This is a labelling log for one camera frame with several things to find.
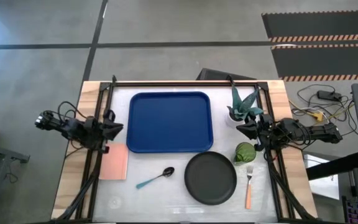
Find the white pot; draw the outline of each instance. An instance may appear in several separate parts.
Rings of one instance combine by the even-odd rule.
[[[225,122],[229,127],[236,128],[236,126],[238,126],[238,125],[245,124],[244,121],[234,121],[233,119],[231,119],[229,113],[226,113],[226,114],[227,115],[226,115],[226,118],[225,118]]]

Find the spoon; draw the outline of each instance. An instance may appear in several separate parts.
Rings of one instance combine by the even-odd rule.
[[[153,179],[150,179],[148,181],[145,181],[143,183],[140,183],[138,185],[136,185],[136,188],[137,189],[141,189],[142,187],[144,187],[146,184],[150,183],[151,181],[161,177],[161,176],[164,176],[164,177],[169,177],[173,174],[173,171],[175,171],[175,168],[173,167],[168,167],[168,168],[165,168],[165,170],[162,172],[161,175],[159,175],[158,177],[154,177]]]

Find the fork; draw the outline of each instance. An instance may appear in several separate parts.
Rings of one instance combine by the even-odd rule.
[[[246,209],[251,209],[251,178],[252,178],[252,171],[254,171],[254,167],[253,166],[247,166],[248,184],[247,184],[247,194],[246,194]]]

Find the wooden table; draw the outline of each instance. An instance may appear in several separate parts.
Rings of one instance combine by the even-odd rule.
[[[273,112],[276,120],[282,118],[292,118],[290,105],[288,102],[287,93],[285,91],[284,82],[281,80],[257,80],[257,81],[236,81],[236,82],[267,82],[270,92],[270,99],[273,106]],[[93,116],[94,109],[96,107],[96,99],[99,93],[100,82],[84,82],[80,100],[78,102],[78,110],[85,116]],[[262,93],[262,106],[266,109],[264,97]],[[103,98],[102,109],[106,102],[106,96]],[[67,153],[74,151],[75,149],[69,145]],[[303,163],[302,153],[298,149],[288,147],[282,151],[284,158],[284,165],[287,172],[288,183],[290,189],[294,193],[299,202],[306,208],[306,210],[314,217],[317,217],[316,207],[314,205],[313,196],[311,194],[309,180],[306,174],[305,165]],[[62,175],[60,177],[60,183],[58,186],[55,204],[53,206],[52,218],[57,218],[61,215],[71,201],[75,198],[81,185],[83,169],[85,165],[86,150],[78,151],[72,154],[63,164]],[[280,201],[283,208],[283,216],[288,217],[288,211],[284,196],[279,190]],[[84,211],[88,210],[90,190],[85,197]]]

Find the blue tray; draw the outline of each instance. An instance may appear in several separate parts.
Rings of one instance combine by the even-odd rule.
[[[129,107],[132,152],[204,152],[213,144],[211,105],[202,92],[138,93]]]

